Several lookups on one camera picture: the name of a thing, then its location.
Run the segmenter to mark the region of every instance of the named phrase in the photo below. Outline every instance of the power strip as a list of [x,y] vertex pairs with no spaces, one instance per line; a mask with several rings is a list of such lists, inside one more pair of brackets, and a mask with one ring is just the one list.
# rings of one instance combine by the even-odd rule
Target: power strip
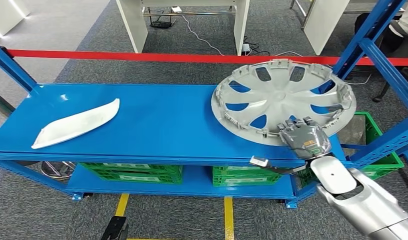
[[242,56],[248,56],[251,53],[251,48],[249,47],[249,44],[244,43],[242,45]]

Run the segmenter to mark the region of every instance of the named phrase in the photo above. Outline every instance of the lower shelf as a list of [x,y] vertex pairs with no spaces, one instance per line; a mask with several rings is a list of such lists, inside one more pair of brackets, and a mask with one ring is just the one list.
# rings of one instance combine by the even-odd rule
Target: lower shelf
[[78,193],[129,193],[139,195],[201,196],[263,199],[294,199],[291,176],[285,175],[274,185],[213,187],[211,171],[204,166],[184,166],[182,184],[105,181],[77,165],[67,190]]

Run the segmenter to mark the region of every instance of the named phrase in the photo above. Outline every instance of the yellow floor line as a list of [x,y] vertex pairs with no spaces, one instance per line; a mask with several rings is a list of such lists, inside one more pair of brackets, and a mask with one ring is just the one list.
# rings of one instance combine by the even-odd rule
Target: yellow floor line
[[231,196],[224,197],[224,236],[225,240],[234,240],[233,232],[233,199]]
[[116,216],[118,217],[124,216],[124,211],[126,210],[128,200],[129,200],[129,194],[122,193],[120,196],[120,201],[118,201],[117,210],[115,211]]

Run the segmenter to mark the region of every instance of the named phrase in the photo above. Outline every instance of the white cabinet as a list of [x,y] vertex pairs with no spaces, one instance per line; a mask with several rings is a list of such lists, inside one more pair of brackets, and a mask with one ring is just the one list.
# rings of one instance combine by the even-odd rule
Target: white cabinet
[[29,13],[22,0],[0,0],[0,38]]

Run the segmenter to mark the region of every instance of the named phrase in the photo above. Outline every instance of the crate label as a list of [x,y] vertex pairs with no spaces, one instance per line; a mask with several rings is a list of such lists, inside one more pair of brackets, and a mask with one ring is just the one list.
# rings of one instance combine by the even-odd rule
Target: crate label
[[132,163],[103,163],[107,166],[119,166],[119,167],[131,167],[138,169],[150,169],[151,167],[148,164],[132,164]]
[[227,184],[241,184],[241,183],[260,183],[267,181],[266,177],[259,178],[232,178],[226,179],[224,182]]
[[129,180],[129,181],[144,181],[144,182],[160,182],[160,179],[157,177],[147,177],[147,176],[123,176],[120,175],[121,180]]
[[375,171],[365,171],[364,173],[365,173],[368,177],[372,177],[372,176],[376,175],[376,172],[375,172]]
[[254,170],[259,169],[257,166],[228,166],[227,170]]

